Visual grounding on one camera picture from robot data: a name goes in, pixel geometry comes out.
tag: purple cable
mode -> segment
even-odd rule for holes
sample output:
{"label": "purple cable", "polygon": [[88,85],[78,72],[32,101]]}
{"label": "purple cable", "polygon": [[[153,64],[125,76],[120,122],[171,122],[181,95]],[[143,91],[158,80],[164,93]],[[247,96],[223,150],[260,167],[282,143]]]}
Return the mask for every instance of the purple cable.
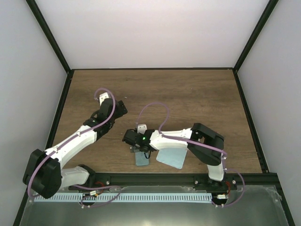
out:
{"label": "purple cable", "polygon": [[161,103],[161,102],[153,102],[153,103],[150,103],[148,105],[146,105],[140,112],[138,118],[137,118],[137,121],[135,123],[136,125],[136,128],[138,127],[138,122],[139,122],[139,119],[140,119],[140,116],[142,115],[142,112],[147,108],[149,107],[150,105],[162,105],[166,108],[167,110],[167,115],[166,115],[166,118],[164,120],[164,122],[159,126],[159,129],[158,129],[158,132],[159,134],[161,134],[162,137],[165,137],[165,138],[168,138],[168,139],[172,139],[172,140],[179,140],[179,141],[184,141],[184,142],[187,142],[187,143],[190,143],[190,144],[194,144],[194,145],[198,145],[198,146],[202,146],[202,147],[205,147],[205,148],[209,148],[211,150],[214,150],[214,151],[217,151],[217,152],[220,152],[223,154],[224,157],[227,157],[227,153],[222,150],[222,149],[219,149],[219,148],[216,148],[216,147],[212,147],[212,146],[209,146],[209,145],[205,145],[201,142],[197,142],[197,141],[193,141],[193,140],[188,140],[188,139],[184,139],[184,138],[180,138],[180,137],[173,137],[173,136],[167,136],[167,135],[164,135],[162,132],[161,132],[161,129],[163,127],[163,125],[167,122],[168,118],[169,118],[169,109],[168,107],[164,104],[164,103]]}
{"label": "purple cable", "polygon": [[[115,111],[115,103],[116,103],[116,101],[115,101],[115,97],[114,97],[114,95],[111,93],[111,91],[109,91],[109,90],[106,89],[106,88],[99,88],[99,89],[97,89],[97,90],[95,91],[95,93],[94,93],[94,99],[95,99],[95,100],[98,100],[96,96],[97,96],[97,93],[98,93],[100,90],[106,91],[106,92],[111,96],[111,98],[112,98],[112,100],[113,100],[113,108],[112,108],[112,112],[110,113],[109,117],[108,117],[105,121],[103,121],[102,123],[100,123],[100,124],[98,124],[98,125],[96,125],[96,126],[94,126],[94,127],[91,127],[91,128],[89,128],[89,129],[86,129],[86,130],[80,132],[79,135],[82,135],[82,134],[84,134],[84,133],[87,133],[87,132],[89,132],[89,131],[91,131],[91,130],[94,130],[94,129],[96,129],[96,128],[98,128],[98,127],[100,127],[100,126],[106,124],[106,123],[111,119],[111,117],[112,117],[113,114],[114,114],[114,111]],[[79,135],[78,135],[78,134],[75,134],[74,136],[72,136],[71,138],[69,138],[68,140],[66,140],[65,142],[63,142],[61,145],[59,145],[59,146],[57,147],[57,150],[60,150],[62,147],[64,147],[66,144],[68,144],[70,141],[72,141],[73,139],[75,139],[75,138],[78,137]],[[45,163],[52,155],[54,155],[54,153],[55,153],[55,151],[53,151],[52,153],[50,153],[45,159],[43,159],[43,160],[41,161],[41,163],[40,163],[40,164],[37,166],[37,168],[34,170],[32,176],[31,176],[31,178],[30,178],[30,180],[29,180],[28,186],[27,186],[27,194],[28,194],[28,196],[29,196],[31,199],[33,199],[33,198],[39,196],[39,195],[32,195],[32,194],[31,194],[31,188],[32,188],[32,182],[33,182],[33,179],[34,179],[35,176],[37,175],[37,173],[38,173],[38,171],[40,170],[40,168],[42,167],[42,165],[43,165],[43,164],[44,164],[44,163]]]}
{"label": "purple cable", "polygon": [[233,171],[233,172],[236,172],[236,173],[239,175],[241,181],[243,182],[243,190],[242,190],[240,196],[238,197],[238,199],[236,199],[234,202],[232,202],[232,203],[230,203],[230,204],[224,205],[223,207],[222,207],[221,205],[217,205],[217,204],[215,204],[213,201],[211,201],[211,203],[212,203],[214,206],[220,206],[220,207],[222,207],[222,208],[224,208],[224,207],[229,207],[229,206],[232,206],[232,205],[234,205],[235,203],[237,203],[237,202],[243,197],[243,195],[244,195],[244,193],[245,193],[245,187],[246,187],[246,185],[245,185],[245,180],[244,180],[243,176],[242,176],[236,169],[226,169],[226,171]]}
{"label": "purple cable", "polygon": [[[119,186],[83,187],[83,186],[80,186],[80,185],[74,185],[74,187],[78,187],[78,188],[86,189],[86,190],[90,190],[90,191],[94,191],[94,190],[103,190],[103,189],[113,188],[113,187],[115,187],[115,188],[120,188],[120,191],[118,192],[118,194],[117,194],[114,198],[112,198],[111,200],[109,200],[109,201],[107,201],[107,202],[105,202],[105,203],[99,204],[99,205],[92,205],[92,206],[90,206],[90,208],[100,207],[100,206],[104,206],[104,205],[106,205],[106,204],[109,204],[109,203],[111,203],[112,201],[114,201],[115,199],[117,199],[117,197],[120,196],[120,194],[121,194],[121,187],[119,187]],[[88,196],[83,197],[83,198],[81,199],[81,201],[80,201],[80,204],[81,204],[82,207],[85,206],[85,205],[83,204],[83,201],[84,201],[86,198],[88,198],[88,197],[94,197],[94,196],[88,195]]]}

